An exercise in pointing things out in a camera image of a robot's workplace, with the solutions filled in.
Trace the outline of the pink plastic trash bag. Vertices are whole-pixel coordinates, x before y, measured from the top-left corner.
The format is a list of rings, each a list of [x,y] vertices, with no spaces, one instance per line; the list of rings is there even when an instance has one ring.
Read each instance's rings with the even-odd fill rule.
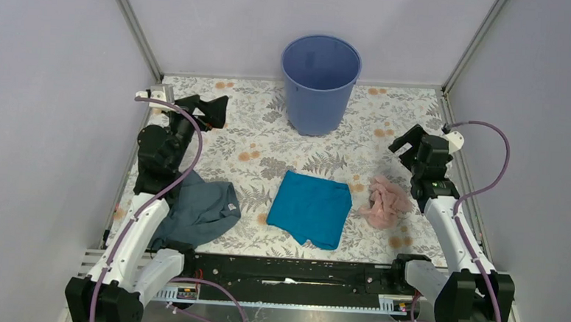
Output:
[[[373,228],[393,228],[403,214],[413,209],[405,190],[390,182],[384,175],[371,179],[368,199],[369,204],[361,206],[359,213]]]

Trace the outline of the blue plastic trash bin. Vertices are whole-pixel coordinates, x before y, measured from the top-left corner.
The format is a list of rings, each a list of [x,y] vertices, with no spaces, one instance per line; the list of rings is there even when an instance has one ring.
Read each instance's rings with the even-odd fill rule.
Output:
[[[280,64],[291,125],[302,136],[336,130],[362,71],[359,52],[341,38],[308,35],[283,49]]]

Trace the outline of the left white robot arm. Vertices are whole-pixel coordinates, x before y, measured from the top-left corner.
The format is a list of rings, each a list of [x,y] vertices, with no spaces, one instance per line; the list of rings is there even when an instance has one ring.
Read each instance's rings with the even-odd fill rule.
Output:
[[[161,99],[151,91],[136,94],[137,102],[167,113],[167,127],[148,125],[137,135],[138,176],[132,208],[116,237],[83,278],[72,278],[65,288],[72,322],[141,322],[150,300],[170,279],[190,280],[196,263],[171,248],[161,249],[145,267],[139,262],[154,232],[177,200],[172,193],[194,169],[180,171],[181,161],[193,138],[203,147],[202,133],[224,127],[229,98],[209,102],[199,95],[182,99]]]

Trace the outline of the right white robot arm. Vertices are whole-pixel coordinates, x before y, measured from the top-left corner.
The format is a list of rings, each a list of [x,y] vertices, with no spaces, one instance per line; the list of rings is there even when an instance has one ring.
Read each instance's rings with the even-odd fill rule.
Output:
[[[389,282],[400,294],[429,301],[435,322],[508,322],[513,279],[499,273],[480,248],[461,210],[466,198],[446,175],[463,143],[450,126],[437,136],[415,125],[390,145],[392,153],[410,145],[399,160],[411,172],[410,194],[435,231],[448,271],[441,272],[425,255],[401,253],[391,265]]]

